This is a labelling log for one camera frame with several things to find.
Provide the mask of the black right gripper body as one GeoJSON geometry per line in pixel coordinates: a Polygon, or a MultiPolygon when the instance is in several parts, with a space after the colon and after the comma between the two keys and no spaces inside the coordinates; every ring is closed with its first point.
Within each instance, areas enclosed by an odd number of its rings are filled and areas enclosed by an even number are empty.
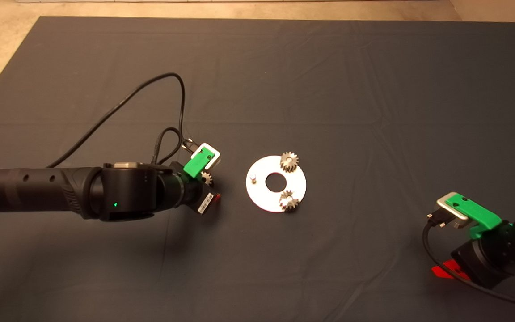
{"type": "Polygon", "coordinates": [[[515,276],[515,223],[502,223],[450,254],[472,282],[493,289],[515,276]]]}

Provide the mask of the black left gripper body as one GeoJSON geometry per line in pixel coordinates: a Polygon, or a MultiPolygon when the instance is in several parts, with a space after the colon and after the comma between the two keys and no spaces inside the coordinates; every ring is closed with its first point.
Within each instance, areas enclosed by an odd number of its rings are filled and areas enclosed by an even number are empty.
{"type": "Polygon", "coordinates": [[[210,173],[201,173],[200,177],[194,178],[187,173],[181,173],[179,178],[182,183],[182,193],[178,206],[188,206],[197,214],[206,214],[213,196],[216,195],[213,176],[210,173]]]}

